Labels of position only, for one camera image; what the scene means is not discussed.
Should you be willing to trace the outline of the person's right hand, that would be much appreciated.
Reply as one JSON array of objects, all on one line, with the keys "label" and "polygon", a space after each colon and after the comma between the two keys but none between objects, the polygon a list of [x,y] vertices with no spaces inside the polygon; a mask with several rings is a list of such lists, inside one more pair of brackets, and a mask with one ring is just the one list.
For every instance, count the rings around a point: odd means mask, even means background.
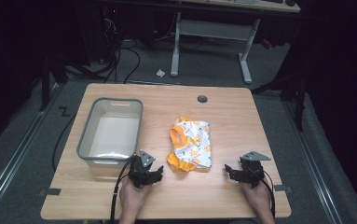
[{"label": "person's right hand", "polygon": [[257,217],[271,217],[271,199],[267,186],[264,183],[259,183],[256,187],[252,187],[249,183],[240,183],[243,189],[247,202],[253,208]]}]

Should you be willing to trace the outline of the black metal stand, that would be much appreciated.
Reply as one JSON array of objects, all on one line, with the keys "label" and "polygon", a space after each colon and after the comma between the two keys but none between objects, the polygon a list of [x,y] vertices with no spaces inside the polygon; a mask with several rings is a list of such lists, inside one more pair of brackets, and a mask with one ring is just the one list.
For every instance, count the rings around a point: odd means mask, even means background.
[{"label": "black metal stand", "polygon": [[302,132],[302,117],[305,108],[304,101],[308,77],[309,70],[305,65],[283,64],[272,81],[251,90],[251,93],[259,94],[267,90],[281,90],[280,99],[282,101],[295,102],[295,126]]},{"label": "black metal stand", "polygon": [[46,110],[50,101],[50,77],[53,77],[58,84],[65,84],[68,80],[65,65],[60,55],[48,54],[42,62],[41,111]]}]

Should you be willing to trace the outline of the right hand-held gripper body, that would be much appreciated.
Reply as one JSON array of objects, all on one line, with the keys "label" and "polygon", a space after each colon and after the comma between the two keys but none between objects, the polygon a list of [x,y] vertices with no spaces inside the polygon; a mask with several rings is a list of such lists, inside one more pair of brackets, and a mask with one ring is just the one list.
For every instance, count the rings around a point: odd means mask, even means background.
[{"label": "right hand-held gripper body", "polygon": [[261,161],[270,161],[270,157],[255,151],[248,152],[240,157],[241,182],[250,183],[253,188],[258,185],[259,181],[265,177]]}]

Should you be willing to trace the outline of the grey rimmed white plastic bin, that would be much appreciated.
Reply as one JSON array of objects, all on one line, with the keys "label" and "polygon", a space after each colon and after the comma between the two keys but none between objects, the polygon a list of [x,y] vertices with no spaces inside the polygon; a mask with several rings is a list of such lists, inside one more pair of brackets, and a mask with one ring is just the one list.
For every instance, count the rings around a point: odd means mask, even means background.
[{"label": "grey rimmed white plastic bin", "polygon": [[89,111],[76,149],[96,178],[117,178],[136,154],[143,115],[137,99],[98,98]]}]

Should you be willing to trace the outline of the white framed background desk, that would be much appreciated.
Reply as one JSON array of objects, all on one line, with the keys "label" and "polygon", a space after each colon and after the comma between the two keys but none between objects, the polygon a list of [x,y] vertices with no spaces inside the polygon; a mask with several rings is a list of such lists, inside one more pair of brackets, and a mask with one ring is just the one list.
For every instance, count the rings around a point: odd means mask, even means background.
[{"label": "white framed background desk", "polygon": [[[252,12],[299,13],[301,8],[295,0],[177,0],[179,6],[200,4],[205,7],[226,7],[227,9],[249,9]],[[251,46],[261,19],[256,16],[245,24],[237,21],[206,21],[205,19],[183,19],[176,13],[174,49],[172,53],[171,76],[179,75],[180,39],[182,35],[239,40],[245,43],[243,52],[238,54],[243,81],[252,83],[247,63]]]}]

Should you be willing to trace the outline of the folded white orange patterned garment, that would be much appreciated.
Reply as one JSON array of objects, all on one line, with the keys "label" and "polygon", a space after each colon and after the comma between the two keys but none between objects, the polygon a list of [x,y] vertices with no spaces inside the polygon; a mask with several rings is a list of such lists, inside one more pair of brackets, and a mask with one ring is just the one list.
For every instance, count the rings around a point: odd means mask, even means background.
[{"label": "folded white orange patterned garment", "polygon": [[173,171],[207,172],[213,166],[210,124],[179,117],[170,128],[172,151],[167,162]]}]

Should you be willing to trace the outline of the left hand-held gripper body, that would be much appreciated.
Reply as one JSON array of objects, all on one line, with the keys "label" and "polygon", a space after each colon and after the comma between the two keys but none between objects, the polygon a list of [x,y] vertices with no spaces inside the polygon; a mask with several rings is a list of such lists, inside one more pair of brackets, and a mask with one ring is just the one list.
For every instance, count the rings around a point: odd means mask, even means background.
[{"label": "left hand-held gripper body", "polygon": [[155,161],[155,158],[144,150],[140,150],[139,155],[135,155],[132,159],[129,171],[129,179],[132,181],[135,188],[147,186],[148,178],[152,176],[150,168]]}]

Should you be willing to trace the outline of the person's left hand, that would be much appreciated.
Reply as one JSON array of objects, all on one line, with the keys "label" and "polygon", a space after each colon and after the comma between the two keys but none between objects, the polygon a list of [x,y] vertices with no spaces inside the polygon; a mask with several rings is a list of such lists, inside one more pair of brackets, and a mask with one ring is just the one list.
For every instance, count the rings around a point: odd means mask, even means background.
[{"label": "person's left hand", "polygon": [[143,186],[139,189],[135,188],[132,181],[125,177],[122,182],[122,187],[119,192],[119,199],[122,207],[120,217],[136,217],[140,213],[148,193],[152,186]]}]

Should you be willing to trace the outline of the metal floor rail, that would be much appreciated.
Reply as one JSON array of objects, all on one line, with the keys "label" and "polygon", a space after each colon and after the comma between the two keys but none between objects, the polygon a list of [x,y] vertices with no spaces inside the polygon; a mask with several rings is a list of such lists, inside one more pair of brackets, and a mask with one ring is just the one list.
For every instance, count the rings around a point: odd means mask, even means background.
[{"label": "metal floor rail", "polygon": [[0,201],[4,196],[10,182],[14,178],[18,169],[21,166],[22,161],[24,160],[32,142],[34,141],[34,137],[37,134],[46,114],[48,113],[51,104],[53,104],[56,98],[61,94],[64,89],[63,84],[55,83],[50,91],[50,99],[46,105],[42,105],[40,109],[37,110],[35,114],[34,120],[30,124],[26,133],[22,137],[21,141],[17,145],[14,153],[11,155],[6,167],[0,173]]},{"label": "metal floor rail", "polygon": [[323,211],[328,218],[329,224],[343,224],[341,216],[336,209],[331,192],[327,187],[320,169],[311,153],[307,138],[304,133],[299,130],[295,122],[295,111],[292,105],[286,102],[282,102],[281,104],[290,119],[290,123],[293,126],[293,129],[295,130],[295,135],[298,138],[304,161],[308,168],[309,176],[317,192],[318,198],[320,199]]}]

